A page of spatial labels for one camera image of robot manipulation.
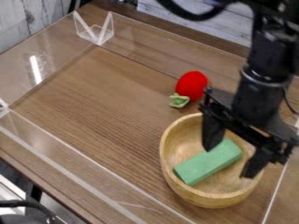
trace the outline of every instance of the red ball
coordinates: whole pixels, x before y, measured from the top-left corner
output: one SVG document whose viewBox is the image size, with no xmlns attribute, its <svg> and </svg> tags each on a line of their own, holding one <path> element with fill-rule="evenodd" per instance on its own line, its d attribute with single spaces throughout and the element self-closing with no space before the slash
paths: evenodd
<svg viewBox="0 0 299 224">
<path fill-rule="evenodd" d="M 209 79 L 199 71 L 186 73 L 178 80 L 175 93 L 191 98 L 191 102 L 203 96 L 203 90 L 209 86 Z"/>
</svg>

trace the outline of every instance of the green block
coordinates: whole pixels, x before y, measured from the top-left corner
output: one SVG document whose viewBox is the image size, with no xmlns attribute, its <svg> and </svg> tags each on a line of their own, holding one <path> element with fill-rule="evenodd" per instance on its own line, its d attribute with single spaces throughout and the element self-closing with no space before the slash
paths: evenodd
<svg viewBox="0 0 299 224">
<path fill-rule="evenodd" d="M 243 152 L 230 139 L 225 139 L 219 145 L 207 152 L 206 150 L 195 157 L 178 164 L 174 174 L 189 186 L 195 186 L 214 173 L 230 166 L 242 158 Z"/>
</svg>

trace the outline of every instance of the bamboo bowl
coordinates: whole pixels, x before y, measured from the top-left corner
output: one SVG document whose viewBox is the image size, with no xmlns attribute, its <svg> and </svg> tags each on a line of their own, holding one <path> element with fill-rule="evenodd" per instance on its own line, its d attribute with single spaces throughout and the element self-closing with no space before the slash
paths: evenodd
<svg viewBox="0 0 299 224">
<path fill-rule="evenodd" d="M 230 131 L 226 137 L 243 150 L 242 159 L 198 185 L 189 186 L 174 175 L 174 167 L 203 151 L 202 113 L 177 120 L 163 133 L 161 162 L 166 181 L 178 195 L 201 207 L 223 208 L 237 205 L 251 194 L 263 175 L 261 172 L 254 179 L 239 178 L 245 163 L 253 156 L 254 147 Z"/>
</svg>

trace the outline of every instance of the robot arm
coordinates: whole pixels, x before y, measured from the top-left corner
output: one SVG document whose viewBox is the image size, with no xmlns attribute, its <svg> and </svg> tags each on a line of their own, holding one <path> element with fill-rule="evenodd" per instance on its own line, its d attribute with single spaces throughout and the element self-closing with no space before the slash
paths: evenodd
<svg viewBox="0 0 299 224">
<path fill-rule="evenodd" d="M 203 112 L 202 144 L 210 151 L 222 141 L 226 129 L 255 147 L 242 177 L 254 178 L 267 163 L 286 164 L 299 145 L 295 128 L 279 115 L 299 65 L 299 0 L 239 0 L 254 11 L 253 46 L 241 71 L 238 92 L 209 87 L 201 104 Z M 178 16 L 202 21 L 223 12 L 233 0 L 207 0 L 213 10 L 197 15 L 173 0 L 158 2 Z"/>
</svg>

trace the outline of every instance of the strawberry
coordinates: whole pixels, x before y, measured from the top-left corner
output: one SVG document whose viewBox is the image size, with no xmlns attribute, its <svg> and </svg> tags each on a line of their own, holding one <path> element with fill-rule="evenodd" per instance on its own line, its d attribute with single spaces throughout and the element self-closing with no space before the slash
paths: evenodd
<svg viewBox="0 0 299 224">
<path fill-rule="evenodd" d="M 203 96 L 203 89 L 209 85 L 209 79 L 199 71 L 186 73 L 178 80 L 175 94 L 171 95 L 171 107 L 182 108 L 189 102 L 195 102 Z"/>
</svg>

